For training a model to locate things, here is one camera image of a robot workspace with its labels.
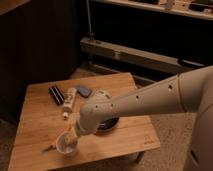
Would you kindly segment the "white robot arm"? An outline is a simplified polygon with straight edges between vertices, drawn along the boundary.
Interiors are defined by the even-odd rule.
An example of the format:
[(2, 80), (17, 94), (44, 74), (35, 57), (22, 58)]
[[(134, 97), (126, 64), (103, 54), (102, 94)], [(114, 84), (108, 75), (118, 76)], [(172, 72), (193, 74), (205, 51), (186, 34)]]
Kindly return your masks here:
[(137, 115), (196, 113), (183, 171), (213, 171), (213, 66), (177, 74), (112, 97), (97, 90), (80, 108), (80, 117), (65, 141), (97, 131), (101, 122)]

